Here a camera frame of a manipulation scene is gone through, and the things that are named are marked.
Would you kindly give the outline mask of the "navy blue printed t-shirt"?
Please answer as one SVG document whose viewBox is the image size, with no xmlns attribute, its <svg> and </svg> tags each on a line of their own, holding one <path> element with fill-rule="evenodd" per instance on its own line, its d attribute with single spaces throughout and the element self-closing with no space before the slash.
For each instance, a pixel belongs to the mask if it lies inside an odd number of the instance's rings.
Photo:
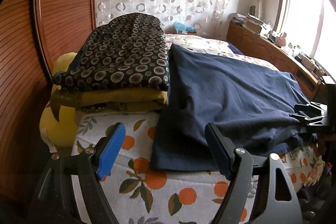
<svg viewBox="0 0 336 224">
<path fill-rule="evenodd" d="M 293 117 L 294 106 L 309 101 L 291 73 L 178 45 L 169 50 L 169 64 L 169 104 L 159 115 L 152 167 L 215 170 L 209 123 L 253 155 L 284 154 L 312 141 Z"/>
</svg>

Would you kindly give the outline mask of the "orange-print white bed sheet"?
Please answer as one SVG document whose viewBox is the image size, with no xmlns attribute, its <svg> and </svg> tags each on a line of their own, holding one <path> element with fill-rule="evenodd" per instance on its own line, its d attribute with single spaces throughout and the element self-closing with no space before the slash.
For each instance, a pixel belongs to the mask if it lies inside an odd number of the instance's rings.
<svg viewBox="0 0 336 224">
<path fill-rule="evenodd" d="M 250 57 L 221 56 L 270 68 L 265 61 Z M 121 151 L 111 173 L 101 180 L 119 222 L 209 223 L 230 183 L 217 168 L 178 171 L 151 166 L 153 142 L 162 110 L 141 114 L 93 107 L 78 110 L 75 114 L 78 132 L 72 153 L 78 155 L 85 148 L 96 145 L 115 123 L 124 124 L 126 137 Z M 302 193 L 306 186 L 314 185 L 321 177 L 324 163 L 312 141 L 279 156 L 296 192 Z"/>
</svg>

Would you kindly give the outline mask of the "pink figurine on cabinet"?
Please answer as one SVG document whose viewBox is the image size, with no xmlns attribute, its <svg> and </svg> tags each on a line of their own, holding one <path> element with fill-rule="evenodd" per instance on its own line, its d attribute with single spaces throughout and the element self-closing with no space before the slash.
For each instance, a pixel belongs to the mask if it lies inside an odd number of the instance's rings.
<svg viewBox="0 0 336 224">
<path fill-rule="evenodd" d="M 276 38 L 276 45 L 278 47 L 285 47 L 286 46 L 286 37 L 287 33 L 283 32 Z"/>
</svg>

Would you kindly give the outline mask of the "wooden sideboard cabinet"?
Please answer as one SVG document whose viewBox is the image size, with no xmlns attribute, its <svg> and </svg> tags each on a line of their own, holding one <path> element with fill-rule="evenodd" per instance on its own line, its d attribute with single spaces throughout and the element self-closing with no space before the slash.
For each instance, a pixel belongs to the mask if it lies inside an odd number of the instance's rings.
<svg viewBox="0 0 336 224">
<path fill-rule="evenodd" d="M 308 99 L 316 97 L 321 81 L 275 44 L 233 22 L 229 24 L 226 39 L 244 55 L 268 61 L 278 70 L 290 72 Z"/>
</svg>

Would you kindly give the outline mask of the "pile of papers on cabinet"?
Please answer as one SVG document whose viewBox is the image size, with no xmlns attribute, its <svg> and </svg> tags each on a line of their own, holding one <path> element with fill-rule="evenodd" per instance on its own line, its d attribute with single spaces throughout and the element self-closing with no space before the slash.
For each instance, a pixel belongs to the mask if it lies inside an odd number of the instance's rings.
<svg viewBox="0 0 336 224">
<path fill-rule="evenodd" d="M 235 13 L 232 16 L 231 22 L 260 36 L 268 36 L 269 32 L 272 31 L 271 25 L 264 23 L 262 20 L 249 13 L 246 15 Z"/>
</svg>

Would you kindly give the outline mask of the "window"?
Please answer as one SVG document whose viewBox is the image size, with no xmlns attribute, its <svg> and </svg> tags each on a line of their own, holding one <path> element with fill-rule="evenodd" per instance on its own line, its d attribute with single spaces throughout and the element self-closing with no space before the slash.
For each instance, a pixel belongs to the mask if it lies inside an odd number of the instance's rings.
<svg viewBox="0 0 336 224">
<path fill-rule="evenodd" d="M 329 0 L 281 0 L 277 26 L 302 63 L 335 77 L 335 9 Z"/>
</svg>

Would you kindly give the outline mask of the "dark blue blanket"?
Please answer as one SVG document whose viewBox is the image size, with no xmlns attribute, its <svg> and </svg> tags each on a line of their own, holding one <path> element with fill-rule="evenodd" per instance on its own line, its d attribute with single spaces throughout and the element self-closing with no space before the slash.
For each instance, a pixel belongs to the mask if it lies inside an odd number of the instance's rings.
<svg viewBox="0 0 336 224">
<path fill-rule="evenodd" d="M 244 55 L 244 53 L 242 53 L 239 49 L 237 49 L 234 45 L 228 43 L 228 48 L 237 55 Z"/>
</svg>

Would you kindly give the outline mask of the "mustard yellow folded garment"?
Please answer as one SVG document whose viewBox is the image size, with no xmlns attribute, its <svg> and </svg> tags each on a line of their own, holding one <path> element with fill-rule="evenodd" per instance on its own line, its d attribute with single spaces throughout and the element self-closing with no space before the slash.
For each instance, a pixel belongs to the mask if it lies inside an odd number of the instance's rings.
<svg viewBox="0 0 336 224">
<path fill-rule="evenodd" d="M 51 96 L 51 104 L 127 112 L 153 111 L 168 105 L 168 92 L 151 88 L 123 88 L 71 94 L 57 89 Z"/>
</svg>

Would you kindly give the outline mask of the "floral quilt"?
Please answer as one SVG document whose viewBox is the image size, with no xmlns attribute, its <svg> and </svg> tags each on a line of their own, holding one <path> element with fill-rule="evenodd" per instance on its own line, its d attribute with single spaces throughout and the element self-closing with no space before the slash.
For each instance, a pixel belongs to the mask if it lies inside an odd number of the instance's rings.
<svg viewBox="0 0 336 224">
<path fill-rule="evenodd" d="M 190 51 L 196 51 L 201 53 L 232 53 L 228 48 L 228 42 L 202 38 L 197 35 L 179 35 L 179 34 L 165 34 L 167 48 L 169 49 L 171 45 L 176 44 Z"/>
</svg>

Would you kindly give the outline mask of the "blue item on box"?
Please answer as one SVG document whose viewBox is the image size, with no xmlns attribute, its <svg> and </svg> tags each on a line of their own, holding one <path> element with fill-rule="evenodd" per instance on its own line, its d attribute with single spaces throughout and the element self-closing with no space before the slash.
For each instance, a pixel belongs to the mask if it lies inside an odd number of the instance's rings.
<svg viewBox="0 0 336 224">
<path fill-rule="evenodd" d="M 174 22 L 173 27 L 174 27 L 176 34 L 180 34 L 180 35 L 196 35 L 197 34 L 195 28 L 188 27 L 180 22 Z"/>
</svg>

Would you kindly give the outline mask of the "dark circle-patterned folded garment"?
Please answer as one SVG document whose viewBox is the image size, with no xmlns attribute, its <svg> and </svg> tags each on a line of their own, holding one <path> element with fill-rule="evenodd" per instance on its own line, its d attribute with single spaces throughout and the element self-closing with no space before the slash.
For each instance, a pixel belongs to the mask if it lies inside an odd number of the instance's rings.
<svg viewBox="0 0 336 224">
<path fill-rule="evenodd" d="M 53 82 L 69 93 L 122 88 L 169 89 L 169 57 L 161 21 L 134 12 L 94 29 Z"/>
</svg>

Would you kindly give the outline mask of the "wooden wardrobe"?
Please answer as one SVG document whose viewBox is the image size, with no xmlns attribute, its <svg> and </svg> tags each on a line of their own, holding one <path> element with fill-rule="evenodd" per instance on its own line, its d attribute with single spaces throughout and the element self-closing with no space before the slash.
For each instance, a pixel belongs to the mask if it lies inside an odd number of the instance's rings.
<svg viewBox="0 0 336 224">
<path fill-rule="evenodd" d="M 95 26 L 94 0 L 1 0 L 1 196 L 26 200 L 46 158 L 39 120 L 56 59 Z"/>
</svg>

